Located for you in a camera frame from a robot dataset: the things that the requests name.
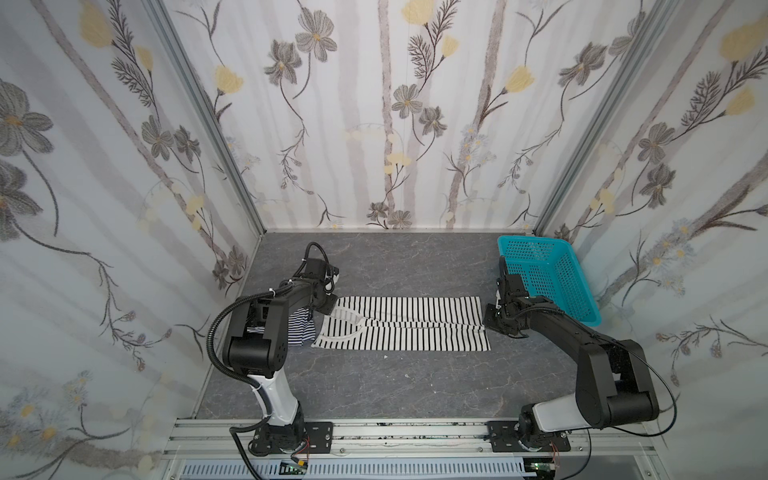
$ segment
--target wall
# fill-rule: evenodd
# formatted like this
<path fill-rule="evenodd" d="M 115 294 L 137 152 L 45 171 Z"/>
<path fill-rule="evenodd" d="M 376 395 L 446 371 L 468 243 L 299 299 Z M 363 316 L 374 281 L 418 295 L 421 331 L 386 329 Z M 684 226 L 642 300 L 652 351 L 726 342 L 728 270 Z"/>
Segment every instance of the wall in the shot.
<path fill-rule="evenodd" d="M 548 230 L 678 396 L 656 441 L 677 480 L 768 468 L 766 14 L 683 2 Z"/>
<path fill-rule="evenodd" d="M 0 469 L 157 478 L 256 237 L 139 2 L 4 2 L 0 58 Z"/>
<path fill-rule="evenodd" d="M 165 4 L 267 227 L 372 230 L 531 229 L 652 6 Z"/>

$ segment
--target teal plastic basket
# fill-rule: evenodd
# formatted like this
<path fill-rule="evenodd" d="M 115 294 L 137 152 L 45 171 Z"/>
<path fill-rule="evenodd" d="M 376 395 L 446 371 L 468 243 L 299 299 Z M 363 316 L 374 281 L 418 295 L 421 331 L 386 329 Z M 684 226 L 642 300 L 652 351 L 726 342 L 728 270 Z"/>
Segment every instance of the teal plastic basket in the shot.
<path fill-rule="evenodd" d="M 587 279 L 565 240 L 522 235 L 498 238 L 508 273 L 518 273 L 531 296 L 543 295 L 586 326 L 600 325 L 600 312 Z"/>

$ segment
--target robotic arm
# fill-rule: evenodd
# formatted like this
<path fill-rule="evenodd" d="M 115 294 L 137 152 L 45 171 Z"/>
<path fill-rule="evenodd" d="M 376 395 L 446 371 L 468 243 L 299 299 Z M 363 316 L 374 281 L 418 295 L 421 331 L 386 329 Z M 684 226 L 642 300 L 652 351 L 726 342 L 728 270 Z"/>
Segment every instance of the robotic arm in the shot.
<path fill-rule="evenodd" d="M 540 448 L 565 430 L 654 420 L 659 405 L 643 349 L 632 340 L 617 341 L 577 322 L 544 296 L 529 296 L 520 275 L 510 274 L 499 259 L 498 303 L 488 304 L 485 325 L 521 338 L 533 329 L 577 363 L 576 391 L 569 396 L 523 407 L 517 437 Z"/>

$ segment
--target gray flower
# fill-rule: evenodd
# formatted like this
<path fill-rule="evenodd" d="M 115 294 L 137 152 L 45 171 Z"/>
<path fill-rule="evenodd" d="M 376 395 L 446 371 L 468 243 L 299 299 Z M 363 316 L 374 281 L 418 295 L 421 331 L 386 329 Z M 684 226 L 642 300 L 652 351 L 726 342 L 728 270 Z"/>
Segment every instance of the gray flower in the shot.
<path fill-rule="evenodd" d="M 440 107 L 427 107 L 422 112 L 422 116 L 419 117 L 419 123 L 424 124 L 424 130 L 422 135 L 427 135 L 432 130 L 435 131 L 435 136 L 439 137 L 442 132 L 448 128 L 448 125 L 440 122 L 442 113 L 440 113 Z"/>
<path fill-rule="evenodd" d="M 154 115 L 149 116 L 149 121 L 141 124 L 141 137 L 145 142 L 152 145 L 152 157 L 163 156 L 163 160 L 170 158 L 169 147 L 174 146 L 174 137 L 169 131 L 160 132 L 160 125 L 154 119 Z"/>
<path fill-rule="evenodd" d="M 39 154 L 53 151 L 51 142 L 39 134 L 51 127 L 50 118 L 29 111 L 27 94 L 21 88 L 0 81 L 0 155 L 16 155 L 22 142 Z"/>
<path fill-rule="evenodd" d="M 333 32 L 333 22 L 322 10 L 315 10 L 315 15 L 308 8 L 301 8 L 299 15 L 301 28 L 309 33 L 296 34 L 296 46 L 299 50 L 309 53 L 315 51 L 315 58 L 320 61 L 328 60 L 326 50 L 336 51 L 336 43 L 328 38 Z"/>
<path fill-rule="evenodd" d="M 245 270 L 245 255 L 237 248 L 237 245 L 232 246 L 230 256 L 227 259 L 233 275 L 240 275 Z"/>
<path fill-rule="evenodd" d="M 392 105 L 392 109 L 400 110 L 400 118 L 408 118 L 411 113 L 418 114 L 422 110 L 422 102 L 414 100 L 417 95 L 416 88 L 418 88 L 416 84 L 410 87 L 400 85 L 395 90 L 394 95 L 397 102 Z"/>
<path fill-rule="evenodd" d="M 395 230 L 404 230 L 411 227 L 411 212 L 395 210 L 389 215 L 389 225 Z"/>
<path fill-rule="evenodd" d="M 605 45 L 592 45 L 590 41 L 579 55 L 576 55 L 576 65 L 570 68 L 563 68 L 560 70 L 560 80 L 558 83 L 561 87 L 564 87 L 571 80 L 576 80 L 576 83 L 583 85 L 587 82 L 589 72 L 597 70 L 605 63 Z"/>
<path fill-rule="evenodd" d="M 641 138 L 637 143 L 643 150 L 638 154 L 637 159 L 639 161 L 646 161 L 650 158 L 650 161 L 657 164 L 661 162 L 667 154 L 664 153 L 662 145 L 669 144 L 672 141 L 674 135 L 674 128 L 667 128 L 665 122 L 655 124 L 648 131 L 648 138 Z"/>
<path fill-rule="evenodd" d="M 21 191 L 27 174 L 21 168 L 0 160 L 0 242 L 18 238 L 15 215 L 37 215 L 43 211 Z"/>
<path fill-rule="evenodd" d="M 667 202 L 667 199 L 664 198 L 664 189 L 672 188 L 675 174 L 676 171 L 670 170 L 666 164 L 660 164 L 648 172 L 648 185 L 640 190 L 640 195 L 650 195 L 649 208 L 656 208 Z"/>
<path fill-rule="evenodd" d="M 270 76 L 270 83 L 279 85 L 285 76 L 292 84 L 296 83 L 296 70 L 301 66 L 301 57 L 292 42 L 272 40 L 270 58 L 275 61 L 271 67 L 264 67 L 264 73 Z"/>
<path fill-rule="evenodd" d="M 563 223 L 560 226 L 560 230 L 554 231 L 554 238 L 559 238 L 561 240 L 565 240 L 566 242 L 571 242 L 571 229 L 565 226 L 565 223 Z"/>
<path fill-rule="evenodd" d="M 371 220 L 376 220 L 379 217 L 386 218 L 387 211 L 389 211 L 389 207 L 384 202 L 371 202 L 371 213 L 366 216 Z"/>
<path fill-rule="evenodd" d="M 200 141 L 192 140 L 190 132 L 183 125 L 179 125 L 179 129 L 176 130 L 174 137 L 176 137 L 176 146 L 179 149 L 179 153 L 187 154 L 187 159 L 190 163 L 192 163 L 193 154 L 200 156 Z"/>
<path fill-rule="evenodd" d="M 227 286 L 227 275 L 230 274 L 230 269 L 227 268 L 227 264 L 223 260 L 216 260 L 216 266 L 214 266 L 214 278 L 219 280 L 219 290 L 222 290 Z"/>
<path fill-rule="evenodd" d="M 640 12 L 637 17 L 632 18 L 627 25 L 627 33 L 629 35 L 614 38 L 611 47 L 608 49 L 608 54 L 613 56 L 623 55 L 629 50 L 630 45 L 632 45 L 632 40 L 634 40 L 634 36 L 637 35 L 637 31 L 640 29 L 643 20 L 645 20 L 645 12 Z"/>

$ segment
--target black and white striped fabric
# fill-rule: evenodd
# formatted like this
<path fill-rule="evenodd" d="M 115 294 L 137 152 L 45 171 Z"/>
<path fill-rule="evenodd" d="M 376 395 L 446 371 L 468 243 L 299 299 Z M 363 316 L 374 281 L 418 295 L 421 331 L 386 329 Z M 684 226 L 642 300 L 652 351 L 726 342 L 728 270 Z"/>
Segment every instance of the black and white striped fabric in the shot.
<path fill-rule="evenodd" d="M 264 333 L 264 327 L 248 328 L 250 333 Z M 302 308 L 288 317 L 288 345 L 302 345 L 315 339 L 315 322 L 312 311 Z"/>
<path fill-rule="evenodd" d="M 490 349 L 480 297 L 345 296 L 312 346 L 351 350 L 479 352 Z"/>

